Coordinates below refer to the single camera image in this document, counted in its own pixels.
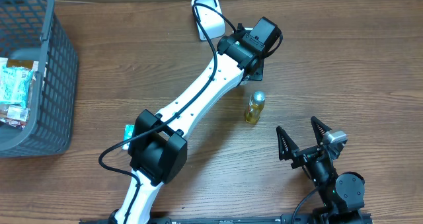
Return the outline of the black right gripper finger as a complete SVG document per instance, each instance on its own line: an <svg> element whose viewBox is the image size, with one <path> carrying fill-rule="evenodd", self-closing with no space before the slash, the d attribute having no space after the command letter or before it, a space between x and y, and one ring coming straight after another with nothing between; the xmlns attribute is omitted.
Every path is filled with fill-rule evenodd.
<svg viewBox="0 0 423 224"><path fill-rule="evenodd" d="M318 145L328 144L328 141L325 139L325 133L331 131L332 129L321 122L317 117L311 117L311 125L315 134Z"/></svg>
<svg viewBox="0 0 423 224"><path fill-rule="evenodd" d="M291 137L286 133L281 126L276 128L277 138L278 138L278 155L279 160L290 160L296 156L296 153L299 151L299 147L291 139Z"/></svg>

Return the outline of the yellow oil bottle silver cap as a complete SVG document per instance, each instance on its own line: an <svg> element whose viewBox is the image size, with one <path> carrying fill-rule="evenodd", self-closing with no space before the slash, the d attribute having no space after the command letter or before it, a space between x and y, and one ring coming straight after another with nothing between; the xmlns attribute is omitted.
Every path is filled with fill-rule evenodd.
<svg viewBox="0 0 423 224"><path fill-rule="evenodd" d="M256 124L260 119L260 113L264 109L266 95L263 91L255 91L251 94L248 106L245 110L245 120L250 124Z"/></svg>

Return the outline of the teal snack packet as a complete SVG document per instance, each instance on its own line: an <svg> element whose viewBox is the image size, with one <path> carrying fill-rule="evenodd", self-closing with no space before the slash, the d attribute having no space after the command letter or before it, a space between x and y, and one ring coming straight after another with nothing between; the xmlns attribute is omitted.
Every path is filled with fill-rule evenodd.
<svg viewBox="0 0 423 224"><path fill-rule="evenodd" d="M38 61L1 58L1 104L27 107Z"/></svg>

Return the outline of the brown white snack packet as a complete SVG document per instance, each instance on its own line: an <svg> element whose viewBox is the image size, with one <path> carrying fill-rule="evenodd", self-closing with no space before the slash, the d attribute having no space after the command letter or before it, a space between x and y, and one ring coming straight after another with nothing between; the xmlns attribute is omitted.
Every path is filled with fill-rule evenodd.
<svg viewBox="0 0 423 224"><path fill-rule="evenodd" d="M1 104L1 125L23 130L29 120L30 109L19 105Z"/></svg>

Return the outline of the small teal box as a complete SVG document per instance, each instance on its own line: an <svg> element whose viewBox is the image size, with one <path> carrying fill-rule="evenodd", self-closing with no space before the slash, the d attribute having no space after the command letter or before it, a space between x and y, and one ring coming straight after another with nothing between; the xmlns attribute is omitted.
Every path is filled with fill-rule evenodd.
<svg viewBox="0 0 423 224"><path fill-rule="evenodd" d="M132 134L133 134L133 131L134 131L134 125L132 125L132 124L126 124L125 130L124 130L124 140L127 140L127 139L131 138L132 137ZM122 149L125 150L125 151L127 151L128 148L129 148L129 145L130 145L129 143L124 144L122 146Z"/></svg>

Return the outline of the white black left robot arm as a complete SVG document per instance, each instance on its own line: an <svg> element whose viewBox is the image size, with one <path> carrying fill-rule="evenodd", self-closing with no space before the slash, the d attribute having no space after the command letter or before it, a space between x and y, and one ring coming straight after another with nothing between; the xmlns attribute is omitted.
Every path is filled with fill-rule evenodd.
<svg viewBox="0 0 423 224"><path fill-rule="evenodd" d="M107 223L147 223L162 185L169 183L187 160L188 139L198 122L227 92L259 76L264 60L283 40L282 31L266 17L252 29L234 26L211 47L213 58L200 76L174 101L153 114L144 110L132 136L103 151L98 162L112 172L130 176L121 208Z"/></svg>

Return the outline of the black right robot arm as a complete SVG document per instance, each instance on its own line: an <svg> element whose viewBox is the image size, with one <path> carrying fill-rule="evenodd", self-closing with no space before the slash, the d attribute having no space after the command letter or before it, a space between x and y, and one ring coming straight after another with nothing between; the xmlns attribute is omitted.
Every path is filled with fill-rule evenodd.
<svg viewBox="0 0 423 224"><path fill-rule="evenodd" d="M314 189L296 206L291 223L300 223L298 215L303 204L318 193L323 206L315 208L307 218L307 223L366 223L369 216L361 214L364 204L365 180L356 172L338 174L334 161L339 158L348 136L342 130L334 130L317 117L311 117L311 125L317 144L301 150L287 132L276 128L279 160L291 161L293 169L302 168Z"/></svg>

